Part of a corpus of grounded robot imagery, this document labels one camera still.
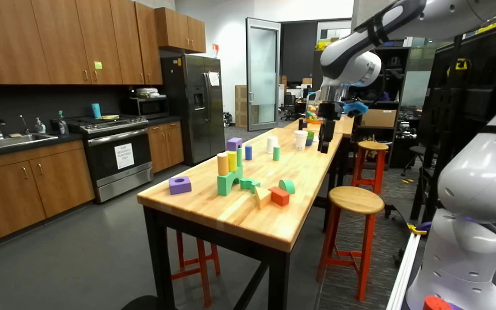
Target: white cup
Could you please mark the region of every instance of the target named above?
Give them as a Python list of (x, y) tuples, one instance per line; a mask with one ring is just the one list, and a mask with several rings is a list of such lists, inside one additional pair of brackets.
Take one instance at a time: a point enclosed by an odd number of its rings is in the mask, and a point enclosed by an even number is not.
[(297, 130), (294, 132), (296, 141), (296, 149), (302, 151), (305, 149), (305, 142), (307, 141), (307, 131)]
[(279, 140), (276, 136), (267, 137), (267, 153), (273, 153), (273, 148), (279, 146)]

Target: sink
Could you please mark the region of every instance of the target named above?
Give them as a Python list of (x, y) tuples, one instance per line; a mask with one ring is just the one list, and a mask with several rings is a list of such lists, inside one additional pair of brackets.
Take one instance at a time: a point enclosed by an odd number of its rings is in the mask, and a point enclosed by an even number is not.
[(5, 147), (12, 147), (16, 145), (25, 145), (30, 143), (38, 143), (39, 141), (49, 139), (57, 139), (56, 136), (45, 135), (43, 133), (32, 133), (29, 136), (22, 136), (20, 138), (5, 138), (0, 139), (0, 149)]

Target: backsplash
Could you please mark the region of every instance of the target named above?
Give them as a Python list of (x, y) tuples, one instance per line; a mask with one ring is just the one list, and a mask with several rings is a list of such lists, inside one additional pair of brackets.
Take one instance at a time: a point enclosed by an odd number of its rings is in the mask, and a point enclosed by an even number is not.
[(91, 103), (98, 103), (101, 113), (119, 114), (120, 100), (128, 94), (128, 86), (0, 86), (0, 118), (6, 122), (4, 135), (24, 134), (26, 125), (35, 132), (36, 117), (51, 131), (49, 120), (57, 118), (59, 110), (65, 118), (92, 116)]

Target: oven door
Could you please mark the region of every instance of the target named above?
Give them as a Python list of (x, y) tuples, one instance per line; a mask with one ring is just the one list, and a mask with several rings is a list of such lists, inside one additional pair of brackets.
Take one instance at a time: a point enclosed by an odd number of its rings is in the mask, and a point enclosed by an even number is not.
[(89, 139), (87, 158), (97, 187), (152, 168), (146, 129)]
[(170, 116), (167, 99), (139, 99), (139, 115), (145, 118), (163, 118)]

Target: kitchen cabinet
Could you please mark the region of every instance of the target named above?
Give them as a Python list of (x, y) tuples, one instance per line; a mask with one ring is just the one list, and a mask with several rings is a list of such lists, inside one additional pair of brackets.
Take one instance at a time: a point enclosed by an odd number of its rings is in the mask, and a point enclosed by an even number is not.
[(91, 84), (75, 2), (31, 1), (51, 83)]
[(110, 0), (118, 57), (124, 84), (144, 84), (143, 63), (137, 30), (136, 5), (130, 0)]
[(0, 238), (44, 219), (28, 161), (0, 167)]
[(205, 24), (168, 8), (157, 8), (158, 45), (172, 51), (205, 53)]
[(75, 0), (93, 84), (122, 84), (109, 0)]
[(154, 9), (139, 2), (135, 3), (135, 8), (145, 83), (162, 85), (162, 68), (160, 66)]
[(0, 0), (0, 84), (50, 84), (31, 0)]
[(183, 162), (181, 122), (148, 127), (153, 173)]
[(95, 198), (83, 149), (30, 161), (47, 217)]

